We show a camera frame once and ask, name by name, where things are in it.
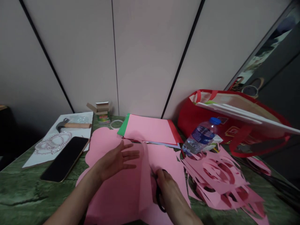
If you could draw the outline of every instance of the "metal hammer head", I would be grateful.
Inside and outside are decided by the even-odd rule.
[[[60,132],[61,132],[61,129],[64,128],[64,127],[65,127],[65,124],[66,124],[67,122],[69,122],[69,121],[70,121],[70,120],[69,120],[68,118],[64,118],[62,122],[58,123],[58,124],[56,125],[57,131],[60,133]]]

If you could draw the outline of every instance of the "red tote bag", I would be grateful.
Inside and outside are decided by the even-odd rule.
[[[283,133],[280,137],[271,137],[266,134],[266,132],[261,132],[258,125],[249,124],[218,112],[196,106],[197,102],[205,103],[209,100],[215,103],[225,103],[238,107],[267,119],[277,121],[283,125],[290,126],[289,122],[283,116],[246,94],[232,91],[198,90],[187,98],[179,113],[178,127],[185,137],[190,136],[199,123],[209,121],[211,117],[216,117],[222,121],[222,123],[217,126],[218,135],[223,139],[222,143],[229,144],[232,155],[237,157],[266,154],[283,147],[290,138],[288,133]],[[262,143],[271,142],[273,145],[275,144],[275,146],[256,148],[256,146],[259,145],[263,146]],[[253,145],[252,150],[248,149],[246,152],[244,150],[241,151],[237,148],[240,144]]]

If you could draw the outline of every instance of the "hammer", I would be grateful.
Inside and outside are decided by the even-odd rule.
[[[62,128],[91,128],[90,123],[68,123],[70,120],[64,118],[62,122],[56,126],[57,131],[60,133]]]

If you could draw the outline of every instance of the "bottle label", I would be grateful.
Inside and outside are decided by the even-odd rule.
[[[202,126],[198,126],[192,133],[193,138],[201,144],[208,144],[215,135],[208,128]]]

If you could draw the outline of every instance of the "table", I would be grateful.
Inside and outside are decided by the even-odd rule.
[[[112,120],[125,117],[112,116]],[[94,116],[92,132],[100,127]],[[34,146],[0,172],[0,224],[42,224],[63,203],[75,188],[79,175],[88,168],[83,153],[79,161],[62,183],[50,183],[39,179],[51,162],[22,169],[34,152]],[[284,179],[272,168],[272,175]],[[275,188],[265,179],[242,165],[242,172],[250,187],[264,200],[270,224],[299,224],[300,215],[276,196]],[[209,208],[204,202],[191,198],[191,206],[204,224],[256,224],[243,210],[220,211]],[[131,224],[144,224],[135,221]]]

